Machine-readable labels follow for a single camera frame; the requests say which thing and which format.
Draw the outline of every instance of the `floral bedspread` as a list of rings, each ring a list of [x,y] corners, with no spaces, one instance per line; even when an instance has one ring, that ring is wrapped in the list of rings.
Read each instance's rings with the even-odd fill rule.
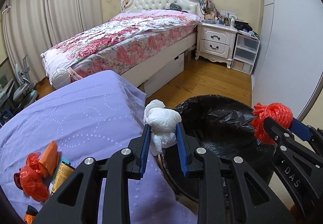
[[[50,82],[58,68],[68,69],[73,80],[103,70],[121,75],[183,39],[200,20],[197,15],[170,10],[119,14],[55,45],[41,57]]]
[[[170,29],[163,32],[136,35],[123,43],[113,45],[83,59],[69,68],[73,81],[104,70],[122,75],[134,66],[166,49],[192,33],[194,26]]]

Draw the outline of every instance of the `lavender bedsheet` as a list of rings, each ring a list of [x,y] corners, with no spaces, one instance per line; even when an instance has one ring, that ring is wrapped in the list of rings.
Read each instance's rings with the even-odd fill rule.
[[[0,185],[18,214],[23,217],[28,205],[42,207],[13,182],[29,153],[43,152],[55,140],[74,167],[88,156],[110,157],[142,134],[144,103],[143,92],[113,71],[103,71],[47,95],[5,124],[0,129]],[[143,179],[129,180],[129,205],[131,223],[197,223],[197,216],[175,200],[151,153]],[[102,207],[100,200],[99,223]]]

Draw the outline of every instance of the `trash can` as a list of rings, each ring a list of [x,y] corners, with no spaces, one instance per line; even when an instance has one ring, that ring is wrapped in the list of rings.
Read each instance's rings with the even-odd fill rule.
[[[182,117],[185,133],[198,139],[218,157],[231,160],[240,156],[269,184],[273,174],[274,146],[254,137],[252,108],[220,95],[187,99],[174,108]],[[189,199],[198,202],[199,179],[186,179],[180,169],[177,145],[163,149],[161,160],[174,186]]]

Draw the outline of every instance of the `red rope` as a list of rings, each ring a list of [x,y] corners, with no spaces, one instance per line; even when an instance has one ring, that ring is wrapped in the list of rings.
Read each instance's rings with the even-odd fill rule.
[[[289,128],[293,120],[293,113],[287,107],[281,103],[272,103],[268,106],[257,103],[254,106],[253,114],[257,117],[251,121],[251,125],[255,129],[255,137],[262,143],[275,144],[275,142],[264,131],[264,119],[271,117],[277,123],[285,128]]]

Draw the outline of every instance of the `black bag on bed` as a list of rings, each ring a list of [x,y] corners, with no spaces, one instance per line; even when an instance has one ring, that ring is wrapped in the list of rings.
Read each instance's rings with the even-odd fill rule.
[[[182,11],[181,6],[179,6],[179,5],[175,4],[175,3],[171,3],[171,4],[169,5],[169,9],[167,9],[167,10],[172,10],[172,11],[179,11],[179,12],[188,13],[187,11]]]

